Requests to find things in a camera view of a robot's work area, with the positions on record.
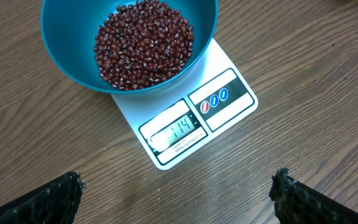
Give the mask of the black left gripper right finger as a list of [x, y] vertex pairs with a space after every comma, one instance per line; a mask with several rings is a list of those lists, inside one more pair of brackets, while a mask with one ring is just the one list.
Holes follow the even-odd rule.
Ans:
[[288, 175], [287, 168], [272, 176], [269, 192], [281, 224], [358, 224], [358, 213]]

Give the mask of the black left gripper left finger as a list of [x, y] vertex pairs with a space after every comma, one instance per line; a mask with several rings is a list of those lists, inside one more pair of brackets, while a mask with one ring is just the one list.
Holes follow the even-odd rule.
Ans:
[[0, 224], [72, 224], [84, 187], [79, 173], [67, 172], [0, 206]]

